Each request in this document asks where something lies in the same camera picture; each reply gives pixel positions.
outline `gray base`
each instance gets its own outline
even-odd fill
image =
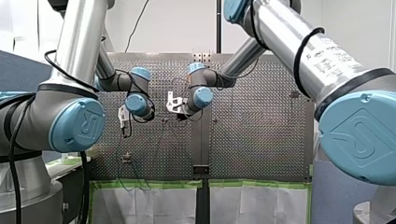
[[[374,212],[370,212],[370,203],[360,203],[353,209],[354,224],[386,224],[396,217],[381,217]]]
[[[63,222],[62,184],[54,181],[47,194],[22,205],[23,224],[61,224]],[[0,224],[16,223],[15,207],[0,207]]]

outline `robotic arm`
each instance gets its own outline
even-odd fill
[[[300,92],[315,101],[320,142],[330,160],[359,180],[396,185],[396,76],[357,62],[300,15],[300,1],[226,0],[227,21],[251,38],[219,71],[190,65],[190,98],[168,100],[168,110],[191,116],[208,106],[208,87],[231,88],[266,50],[294,75]]]
[[[149,71],[134,68],[118,74],[101,48],[106,11],[114,0],[49,1],[64,16],[49,80],[36,93],[0,92],[0,224],[62,223],[62,184],[51,181],[41,151],[83,152],[97,142],[105,111],[94,84],[105,91],[128,91],[126,107],[142,119],[153,119],[147,103]],[[84,172],[88,181],[87,167]],[[87,215],[82,212],[81,220]]]
[[[97,79],[95,85],[101,91],[127,91],[128,96],[122,110],[144,120],[154,119],[154,104],[149,99],[150,72],[143,67],[135,67],[130,72],[114,69],[103,46],[99,51]]]

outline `green tape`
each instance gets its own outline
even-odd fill
[[[81,163],[81,158],[78,157],[78,158],[66,159],[66,160],[64,160],[64,162],[61,162],[61,160],[50,161],[50,162],[47,162],[46,165],[53,165],[56,163],[59,163],[62,165],[76,165],[78,163]]]
[[[202,187],[202,181],[156,181],[156,180],[141,180],[141,179],[122,179],[122,184],[125,188],[140,188],[140,189],[198,189]],[[111,181],[91,181],[91,185],[96,189],[119,189],[122,188],[119,180]]]
[[[309,175],[314,176],[314,164],[309,164]]]
[[[267,187],[277,189],[308,189],[309,184],[295,183],[295,182],[277,182],[277,181],[265,181],[265,180],[249,180],[249,179],[230,179],[220,180],[214,179],[209,180],[209,187],[211,188],[232,188],[232,187]]]
[[[306,224],[311,224],[311,200],[312,200],[312,184],[308,186],[308,196],[306,199]]]
[[[88,210],[88,224],[92,224],[92,216],[93,216],[93,194],[96,191],[96,187],[90,184],[90,209]]]

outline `metal clamp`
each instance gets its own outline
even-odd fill
[[[208,165],[194,165],[193,172],[195,175],[208,175],[209,174],[209,166]]]
[[[168,102],[166,103],[166,108],[168,109],[168,111],[172,113],[183,114],[183,111],[181,110],[182,106],[183,106],[183,98],[182,97],[174,98],[173,92],[169,91]]]

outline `end effector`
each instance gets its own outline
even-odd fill
[[[177,113],[179,119],[188,119],[199,111],[202,111],[213,102],[214,94],[209,88],[231,88],[235,85],[237,77],[224,75],[222,72],[206,67],[202,63],[192,63],[189,66],[189,87],[183,92],[182,97],[174,98],[173,92],[168,92],[168,111]]]
[[[103,91],[127,91],[125,105],[133,117],[144,121],[154,119],[154,104],[149,99],[150,72],[143,67],[134,67],[130,72],[114,70],[110,77],[99,77],[96,86]]]

